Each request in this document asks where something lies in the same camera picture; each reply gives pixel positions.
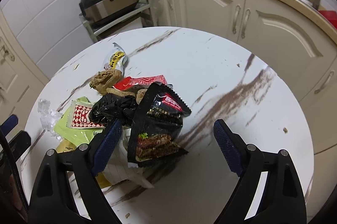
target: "white marble table top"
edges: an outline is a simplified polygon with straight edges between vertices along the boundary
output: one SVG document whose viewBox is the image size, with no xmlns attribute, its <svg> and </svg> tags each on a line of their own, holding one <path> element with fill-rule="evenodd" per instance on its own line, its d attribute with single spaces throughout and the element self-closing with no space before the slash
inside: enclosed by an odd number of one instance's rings
<svg viewBox="0 0 337 224">
<path fill-rule="evenodd" d="M 100 95 L 90 89 L 89 82 L 101 70 L 113 42 L 128 56 L 125 77 L 163 74 L 192 110 L 184 119 L 180 141 L 189 154 L 171 170 L 159 171 L 154 189 L 139 189 L 128 181 L 103 189 L 122 223 L 215 221 L 238 181 L 213 137 L 213 123 L 219 118 L 246 143 L 254 143 L 262 151 L 288 150 L 303 192 L 306 197 L 309 195 L 314 170 L 313 147 L 296 98 L 262 60 L 216 35 L 185 28 L 156 27 L 106 38 L 68 61 L 45 86 L 38 100 L 49 100 L 51 108 L 62 113 L 72 99 L 86 96 L 91 102 L 99 100 Z M 26 125 L 32 145 L 21 158 L 28 200 L 43 156 L 59 144 L 49 132 L 42 130 L 37 101 Z M 263 173 L 247 217 L 257 210 L 265 179 Z M 70 180 L 79 212 L 87 216 L 76 183 Z"/>
</svg>

